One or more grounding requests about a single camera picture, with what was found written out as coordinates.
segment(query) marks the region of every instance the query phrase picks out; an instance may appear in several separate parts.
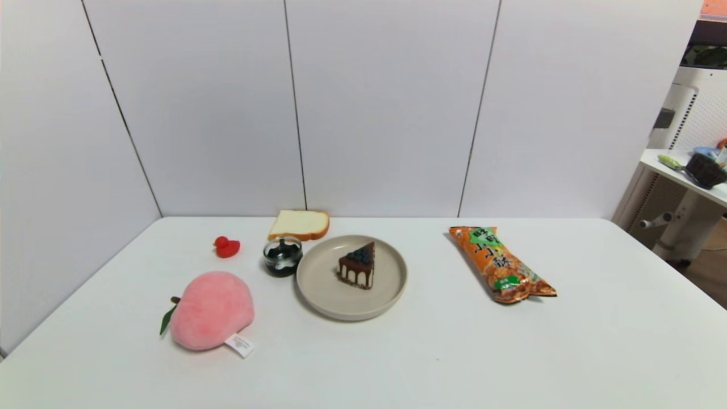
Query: glass jar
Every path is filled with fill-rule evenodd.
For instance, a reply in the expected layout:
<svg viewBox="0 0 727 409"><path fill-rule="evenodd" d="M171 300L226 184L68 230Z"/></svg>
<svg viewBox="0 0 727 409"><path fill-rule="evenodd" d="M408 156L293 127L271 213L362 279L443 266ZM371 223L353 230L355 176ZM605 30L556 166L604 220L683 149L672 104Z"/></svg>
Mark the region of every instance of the glass jar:
<svg viewBox="0 0 727 409"><path fill-rule="evenodd" d="M270 275L287 277L298 270L298 263L303 258L303 246L295 237L276 237L262 249L262 256Z"/></svg>

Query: red rubber duck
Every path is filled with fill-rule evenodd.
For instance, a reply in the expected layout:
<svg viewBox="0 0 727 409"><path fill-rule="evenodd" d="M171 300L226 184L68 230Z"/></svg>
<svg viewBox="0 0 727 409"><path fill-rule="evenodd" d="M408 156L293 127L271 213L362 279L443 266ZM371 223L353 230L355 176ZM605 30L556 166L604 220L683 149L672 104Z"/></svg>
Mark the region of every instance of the red rubber duck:
<svg viewBox="0 0 727 409"><path fill-rule="evenodd" d="M240 242L237 240L228 240L227 237L220 236L214 241L214 247L217 257L227 258L232 257L240 251Z"/></svg>

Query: beige plate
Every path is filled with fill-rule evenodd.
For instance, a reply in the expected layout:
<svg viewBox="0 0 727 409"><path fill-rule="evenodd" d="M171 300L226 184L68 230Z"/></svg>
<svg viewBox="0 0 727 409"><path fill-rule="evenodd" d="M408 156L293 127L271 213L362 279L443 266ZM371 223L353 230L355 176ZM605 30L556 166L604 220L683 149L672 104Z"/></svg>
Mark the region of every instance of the beige plate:
<svg viewBox="0 0 727 409"><path fill-rule="evenodd" d="M374 284L370 290L338 281L338 259L370 242L374 251ZM340 236L310 249L296 276L303 298L324 315L361 321L383 314L401 297L406 286L406 263L387 242L368 236Z"/></svg>

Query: white wall panel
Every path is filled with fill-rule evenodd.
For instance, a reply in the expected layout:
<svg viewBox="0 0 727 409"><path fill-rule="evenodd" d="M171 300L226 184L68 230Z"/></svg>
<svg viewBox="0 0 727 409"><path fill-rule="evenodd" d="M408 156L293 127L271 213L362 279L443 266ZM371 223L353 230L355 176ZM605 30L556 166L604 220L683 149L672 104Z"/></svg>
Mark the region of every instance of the white wall panel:
<svg viewBox="0 0 727 409"><path fill-rule="evenodd" d="M86 0L164 215L303 208L283 0Z"/></svg>
<svg viewBox="0 0 727 409"><path fill-rule="evenodd" d="M308 207L455 216L497 0L288 0Z"/></svg>
<svg viewBox="0 0 727 409"><path fill-rule="evenodd" d="M610 218L700 4L502 2L461 215Z"/></svg>
<svg viewBox="0 0 727 409"><path fill-rule="evenodd" d="M159 217L77 0L3 3L2 329L12 350Z"/></svg>

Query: green leaf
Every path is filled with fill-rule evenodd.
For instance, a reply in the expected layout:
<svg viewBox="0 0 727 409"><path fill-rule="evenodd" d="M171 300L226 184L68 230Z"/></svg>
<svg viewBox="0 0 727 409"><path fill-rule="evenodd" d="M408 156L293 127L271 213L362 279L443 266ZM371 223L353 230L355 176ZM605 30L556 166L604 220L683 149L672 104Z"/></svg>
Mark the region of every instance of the green leaf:
<svg viewBox="0 0 727 409"><path fill-rule="evenodd" d="M172 312L174 312L175 309L177 309L176 305L174 305L174 307L164 315L164 318L161 319L161 330L159 331L159 335L163 334L164 330L166 330L167 325L169 325L169 321L172 319Z"/></svg>

